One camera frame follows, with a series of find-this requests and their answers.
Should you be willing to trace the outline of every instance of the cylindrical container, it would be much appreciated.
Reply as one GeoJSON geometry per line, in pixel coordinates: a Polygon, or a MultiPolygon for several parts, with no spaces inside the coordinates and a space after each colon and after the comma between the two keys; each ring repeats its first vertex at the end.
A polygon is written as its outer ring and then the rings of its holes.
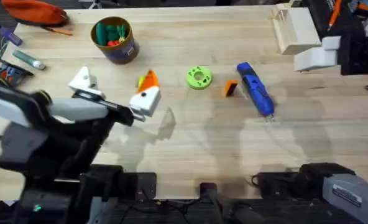
{"type": "Polygon", "coordinates": [[[91,40],[93,43],[102,51],[102,53],[110,59],[112,62],[117,64],[125,64],[131,62],[139,54],[139,45],[134,41],[133,31],[130,24],[123,18],[120,17],[107,17],[98,21],[91,30],[91,40]],[[127,37],[123,42],[116,46],[101,46],[97,44],[96,26],[98,23],[102,23],[105,26],[121,26],[125,25],[127,37]]]}

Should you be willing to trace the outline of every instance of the orange block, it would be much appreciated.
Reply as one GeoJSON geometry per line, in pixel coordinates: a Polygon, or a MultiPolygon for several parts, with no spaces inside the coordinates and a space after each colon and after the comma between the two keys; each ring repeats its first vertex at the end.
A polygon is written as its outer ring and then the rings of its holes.
{"type": "Polygon", "coordinates": [[[153,86],[159,86],[159,83],[155,72],[152,69],[150,69],[136,93],[140,93],[153,86]]]}
{"type": "Polygon", "coordinates": [[[224,96],[232,96],[238,82],[236,80],[228,80],[226,87],[224,87],[224,96]]]}

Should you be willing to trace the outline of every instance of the green toy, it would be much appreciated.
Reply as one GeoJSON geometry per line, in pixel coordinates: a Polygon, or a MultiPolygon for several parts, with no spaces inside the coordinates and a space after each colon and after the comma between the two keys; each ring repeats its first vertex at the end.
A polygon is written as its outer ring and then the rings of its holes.
{"type": "Polygon", "coordinates": [[[116,32],[108,32],[108,40],[118,40],[118,34],[116,32]]]}
{"type": "Polygon", "coordinates": [[[107,46],[107,30],[100,22],[96,25],[96,38],[98,45],[107,46]]]}
{"type": "Polygon", "coordinates": [[[126,38],[126,27],[125,25],[117,26],[116,27],[117,33],[119,34],[119,37],[126,38]]]}
{"type": "Polygon", "coordinates": [[[115,26],[114,25],[108,25],[107,26],[107,31],[108,32],[115,32],[116,31],[115,26]]]}
{"type": "Polygon", "coordinates": [[[205,67],[193,67],[187,71],[186,82],[192,89],[203,90],[211,83],[211,73],[205,67]]]}

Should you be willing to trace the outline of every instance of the green object in cup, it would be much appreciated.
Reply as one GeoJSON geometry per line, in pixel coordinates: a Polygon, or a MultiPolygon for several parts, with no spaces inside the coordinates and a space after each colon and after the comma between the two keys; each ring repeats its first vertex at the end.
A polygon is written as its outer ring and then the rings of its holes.
{"type": "Polygon", "coordinates": [[[118,40],[118,34],[116,32],[108,32],[108,40],[118,40]]]}
{"type": "Polygon", "coordinates": [[[107,31],[108,32],[116,32],[115,26],[114,25],[108,25],[107,26],[107,31]]]}
{"type": "Polygon", "coordinates": [[[97,44],[107,46],[107,29],[104,24],[97,23],[96,26],[97,44]]]}
{"type": "Polygon", "coordinates": [[[116,27],[117,33],[119,34],[119,37],[126,37],[126,27],[124,25],[117,26],[116,27]]]}

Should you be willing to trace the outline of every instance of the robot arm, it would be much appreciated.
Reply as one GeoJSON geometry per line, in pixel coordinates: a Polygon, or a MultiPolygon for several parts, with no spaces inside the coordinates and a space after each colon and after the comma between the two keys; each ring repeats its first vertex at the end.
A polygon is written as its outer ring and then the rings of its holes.
{"type": "Polygon", "coordinates": [[[152,116],[159,86],[142,89],[133,98],[143,100],[131,107],[106,101],[87,68],[70,87],[73,98],[53,101],[44,91],[24,93],[0,79],[0,117],[11,121],[1,137],[0,167],[25,176],[14,223],[86,223],[93,197],[136,200],[143,189],[155,197],[154,173],[123,173],[121,166],[92,162],[115,123],[131,126],[136,118],[152,116]]]}
{"type": "Polygon", "coordinates": [[[339,164],[304,164],[299,172],[261,172],[255,177],[264,199],[318,198],[368,224],[368,183],[339,164]]]}

